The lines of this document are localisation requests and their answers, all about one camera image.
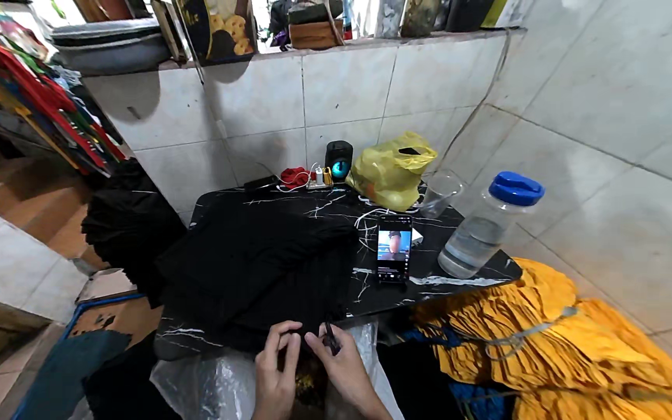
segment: phone screen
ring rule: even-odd
[[[411,216],[386,215],[378,224],[378,280],[404,282],[408,279],[411,250]]]

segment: speaker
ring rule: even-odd
[[[352,169],[354,148],[344,140],[331,141],[325,146],[325,166],[331,168],[334,182],[343,181]]]

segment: yellow plastic bag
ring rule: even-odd
[[[401,153],[414,149],[418,155]],[[427,165],[437,157],[422,136],[401,137],[366,148],[352,166],[346,183],[383,207],[404,212],[419,199],[417,187]]]

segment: blue bottle cap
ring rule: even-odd
[[[511,205],[527,207],[538,203],[546,188],[530,178],[510,172],[500,172],[489,186],[489,194]]]

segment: plastic bottle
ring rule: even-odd
[[[546,188],[515,172],[500,172],[450,237],[437,262],[444,271],[467,279],[502,246],[519,215],[530,213]]]

